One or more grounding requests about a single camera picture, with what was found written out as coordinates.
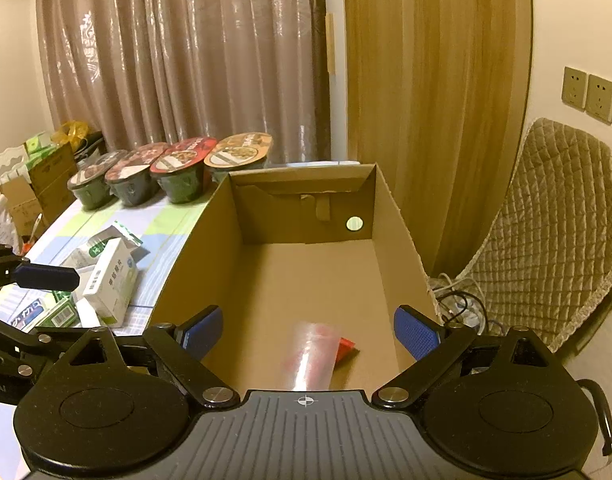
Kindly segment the yellow plastic bag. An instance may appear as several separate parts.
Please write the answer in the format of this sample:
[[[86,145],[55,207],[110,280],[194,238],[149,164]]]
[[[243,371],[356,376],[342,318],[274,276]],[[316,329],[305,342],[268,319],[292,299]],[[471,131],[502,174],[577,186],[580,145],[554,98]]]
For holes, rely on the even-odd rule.
[[[50,140],[56,146],[69,145],[76,153],[84,145],[90,132],[91,129],[86,122],[69,120],[51,133]]]

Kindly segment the silver green tea pouch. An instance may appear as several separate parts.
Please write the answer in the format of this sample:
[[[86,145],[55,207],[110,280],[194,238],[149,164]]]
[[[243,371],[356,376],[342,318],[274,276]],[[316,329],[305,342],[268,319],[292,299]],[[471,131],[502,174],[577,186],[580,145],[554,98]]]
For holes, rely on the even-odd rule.
[[[141,238],[131,232],[123,223],[114,220],[103,230],[90,237],[84,246],[75,248],[61,263],[61,266],[74,269],[93,266],[99,260],[108,242],[116,238],[120,238],[130,252],[134,252],[143,245]]]

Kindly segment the green white spray box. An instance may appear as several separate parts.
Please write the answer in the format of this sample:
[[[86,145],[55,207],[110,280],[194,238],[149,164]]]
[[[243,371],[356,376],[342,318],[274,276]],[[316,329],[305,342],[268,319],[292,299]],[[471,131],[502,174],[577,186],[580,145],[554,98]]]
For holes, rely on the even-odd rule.
[[[80,319],[74,302],[64,297],[36,323],[36,327],[69,328],[79,323]]]

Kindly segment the maroon-lid noodle bowl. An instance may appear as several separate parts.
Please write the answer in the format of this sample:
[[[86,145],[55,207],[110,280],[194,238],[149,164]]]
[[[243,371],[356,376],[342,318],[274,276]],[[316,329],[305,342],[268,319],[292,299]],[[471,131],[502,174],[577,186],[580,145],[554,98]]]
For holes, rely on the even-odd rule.
[[[124,206],[139,206],[156,193],[157,184],[150,175],[150,167],[168,148],[165,142],[139,146],[106,172],[106,185]]]

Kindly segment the quilted chair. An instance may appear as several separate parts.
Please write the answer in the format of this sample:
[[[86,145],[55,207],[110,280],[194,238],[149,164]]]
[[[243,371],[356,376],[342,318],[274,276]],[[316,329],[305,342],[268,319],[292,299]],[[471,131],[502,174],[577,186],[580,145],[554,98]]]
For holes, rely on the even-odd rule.
[[[479,330],[527,326],[557,352],[611,290],[612,148],[539,118],[483,244],[436,288],[437,315]]]

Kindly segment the blue dental floss box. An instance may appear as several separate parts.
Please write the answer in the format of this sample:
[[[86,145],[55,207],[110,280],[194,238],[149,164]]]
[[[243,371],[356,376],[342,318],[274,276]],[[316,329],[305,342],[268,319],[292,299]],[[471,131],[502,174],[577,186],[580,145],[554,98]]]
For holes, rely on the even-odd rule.
[[[46,314],[44,310],[44,304],[37,298],[18,309],[18,312],[12,316],[9,320],[9,324],[21,330],[22,332],[28,332],[31,330]]]

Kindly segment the clear plastic bag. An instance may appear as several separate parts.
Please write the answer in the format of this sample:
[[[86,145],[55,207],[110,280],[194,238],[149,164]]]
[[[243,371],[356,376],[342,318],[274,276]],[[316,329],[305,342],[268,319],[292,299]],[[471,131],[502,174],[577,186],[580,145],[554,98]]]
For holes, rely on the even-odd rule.
[[[327,324],[299,322],[295,326],[280,386],[290,391],[327,391],[330,388],[341,334]]]

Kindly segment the double wall socket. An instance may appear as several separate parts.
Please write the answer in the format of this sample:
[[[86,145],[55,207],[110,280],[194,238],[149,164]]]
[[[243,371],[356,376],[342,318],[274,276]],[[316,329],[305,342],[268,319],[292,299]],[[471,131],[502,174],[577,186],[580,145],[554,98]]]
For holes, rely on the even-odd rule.
[[[612,124],[612,80],[565,66],[561,100],[599,122]]]

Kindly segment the wooden door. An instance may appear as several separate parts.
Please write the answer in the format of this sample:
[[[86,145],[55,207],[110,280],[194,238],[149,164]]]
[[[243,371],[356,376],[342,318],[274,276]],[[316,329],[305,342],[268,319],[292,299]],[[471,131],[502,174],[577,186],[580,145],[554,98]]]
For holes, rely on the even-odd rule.
[[[532,0],[345,0],[350,154],[381,168],[428,275],[458,274],[507,193]]]

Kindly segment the small brown cardboard box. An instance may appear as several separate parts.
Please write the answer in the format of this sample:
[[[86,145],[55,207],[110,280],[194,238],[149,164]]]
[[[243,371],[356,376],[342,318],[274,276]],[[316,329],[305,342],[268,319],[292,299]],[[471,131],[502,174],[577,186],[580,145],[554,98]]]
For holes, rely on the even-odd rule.
[[[0,185],[7,197],[7,211],[21,237],[29,236],[38,218],[36,234],[41,234],[74,202],[67,181],[77,165],[70,144],[60,146],[29,170],[28,177],[15,177]]]

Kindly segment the beige curtain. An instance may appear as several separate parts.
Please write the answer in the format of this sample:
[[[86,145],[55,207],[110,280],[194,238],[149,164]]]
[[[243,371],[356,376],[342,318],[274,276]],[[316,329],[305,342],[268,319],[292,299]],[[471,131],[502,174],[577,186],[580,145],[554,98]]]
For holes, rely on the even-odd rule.
[[[110,148],[241,132],[330,155],[324,0],[36,0],[52,122]]]

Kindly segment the white chair back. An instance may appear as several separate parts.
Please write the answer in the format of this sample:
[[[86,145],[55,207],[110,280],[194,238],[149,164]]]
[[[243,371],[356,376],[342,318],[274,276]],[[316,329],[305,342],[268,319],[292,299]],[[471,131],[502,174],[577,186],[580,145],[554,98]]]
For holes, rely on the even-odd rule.
[[[28,154],[23,145],[5,148],[0,152],[0,184],[9,179],[10,172],[13,172],[14,178],[18,176],[19,171],[27,174],[26,162],[28,162]]]

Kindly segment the checked tablecloth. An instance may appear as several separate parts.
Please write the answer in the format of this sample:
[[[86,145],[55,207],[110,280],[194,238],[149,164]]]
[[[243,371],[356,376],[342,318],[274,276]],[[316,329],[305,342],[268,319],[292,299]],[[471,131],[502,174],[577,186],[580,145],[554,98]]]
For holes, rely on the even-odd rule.
[[[29,252],[30,261],[62,266],[75,263],[75,269],[88,269],[89,243],[108,228],[131,233],[141,240],[141,246],[132,254],[137,261],[137,281],[131,297],[124,324],[114,328],[115,335],[141,335],[150,322],[155,304],[161,295],[176,259],[199,221],[206,204],[212,197],[216,184],[191,203],[172,204],[163,192],[139,207],[127,208],[117,200],[95,211],[86,211],[78,200],[41,235]],[[0,290],[0,320],[12,321],[26,304],[31,304],[40,292],[24,290],[16,285]],[[23,465],[21,450],[13,434],[13,406],[0,404],[0,479],[21,479],[28,473]]]

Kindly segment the red-lid noodle bowl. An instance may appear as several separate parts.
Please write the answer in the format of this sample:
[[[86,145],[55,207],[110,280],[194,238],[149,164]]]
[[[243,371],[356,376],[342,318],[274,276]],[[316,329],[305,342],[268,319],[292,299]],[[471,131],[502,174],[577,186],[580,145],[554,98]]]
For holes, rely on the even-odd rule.
[[[216,146],[211,136],[197,136],[172,144],[150,166],[150,175],[173,204],[192,202],[210,180],[204,159]]]

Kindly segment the red snack packet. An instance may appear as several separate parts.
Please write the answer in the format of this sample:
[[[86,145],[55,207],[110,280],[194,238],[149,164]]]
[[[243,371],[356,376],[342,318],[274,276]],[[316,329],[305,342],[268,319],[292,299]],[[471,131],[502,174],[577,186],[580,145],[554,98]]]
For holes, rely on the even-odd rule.
[[[336,352],[334,365],[338,366],[347,361],[357,353],[356,344],[346,338],[341,338],[338,342],[338,351]]]

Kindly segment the orange-lid noodle bowl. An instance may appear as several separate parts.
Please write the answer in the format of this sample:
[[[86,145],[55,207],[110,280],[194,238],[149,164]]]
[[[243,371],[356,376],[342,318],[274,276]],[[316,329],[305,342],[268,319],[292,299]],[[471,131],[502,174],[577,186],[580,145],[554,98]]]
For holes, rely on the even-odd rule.
[[[274,139],[266,132],[233,134],[216,144],[205,157],[205,166],[217,183],[235,171],[264,169],[272,144]]]

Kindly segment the orange handled screwdriver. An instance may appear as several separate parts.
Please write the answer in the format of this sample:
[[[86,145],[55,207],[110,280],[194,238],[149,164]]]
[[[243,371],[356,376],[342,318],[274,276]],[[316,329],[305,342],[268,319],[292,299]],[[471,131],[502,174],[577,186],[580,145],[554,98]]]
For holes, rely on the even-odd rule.
[[[38,214],[36,220],[34,221],[32,230],[30,231],[30,234],[27,237],[27,240],[23,243],[23,246],[22,246],[23,255],[26,255],[35,245],[36,240],[37,240],[38,230],[41,226],[41,223],[42,223],[42,214]]]

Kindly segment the dark-lid noodle bowl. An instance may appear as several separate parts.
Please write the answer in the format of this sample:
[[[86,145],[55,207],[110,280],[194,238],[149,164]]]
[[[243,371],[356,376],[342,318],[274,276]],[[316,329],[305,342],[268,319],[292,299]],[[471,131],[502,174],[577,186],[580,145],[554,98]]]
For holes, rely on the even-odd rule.
[[[105,183],[105,175],[116,162],[128,154],[126,150],[108,152],[101,155],[94,162],[78,170],[67,181],[67,188],[82,203],[85,210],[95,210],[107,204],[111,192]]]

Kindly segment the steel kettle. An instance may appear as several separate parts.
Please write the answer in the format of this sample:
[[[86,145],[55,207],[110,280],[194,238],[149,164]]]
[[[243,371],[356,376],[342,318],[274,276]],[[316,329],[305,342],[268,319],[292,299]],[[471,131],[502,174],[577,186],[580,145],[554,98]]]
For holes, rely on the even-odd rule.
[[[612,412],[608,398],[598,382],[591,379],[577,379],[576,384],[591,396],[603,438],[602,455],[612,457]]]

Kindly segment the crumpled white plastic bag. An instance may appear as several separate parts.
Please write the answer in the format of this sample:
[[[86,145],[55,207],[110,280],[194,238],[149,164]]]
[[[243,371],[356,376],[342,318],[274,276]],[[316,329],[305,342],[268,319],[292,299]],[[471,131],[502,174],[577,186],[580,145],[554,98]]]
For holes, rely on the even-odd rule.
[[[4,195],[0,195],[0,244],[10,246],[15,255],[21,253],[21,239],[8,211],[8,199]]]

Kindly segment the white medicine box mecobalamin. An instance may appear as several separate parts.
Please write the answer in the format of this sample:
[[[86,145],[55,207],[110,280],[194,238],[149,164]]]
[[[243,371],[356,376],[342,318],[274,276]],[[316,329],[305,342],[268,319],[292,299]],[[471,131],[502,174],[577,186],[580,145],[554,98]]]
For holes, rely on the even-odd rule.
[[[82,293],[107,326],[120,327],[137,281],[134,257],[122,238],[111,238]]]

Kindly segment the wall hanging ornament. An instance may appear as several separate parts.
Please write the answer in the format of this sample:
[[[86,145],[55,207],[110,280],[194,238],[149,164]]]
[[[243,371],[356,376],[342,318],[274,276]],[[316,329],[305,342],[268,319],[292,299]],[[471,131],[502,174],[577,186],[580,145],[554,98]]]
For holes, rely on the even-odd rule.
[[[334,31],[334,14],[326,13],[326,51],[327,51],[327,72],[330,76],[336,73],[335,65],[335,31]]]

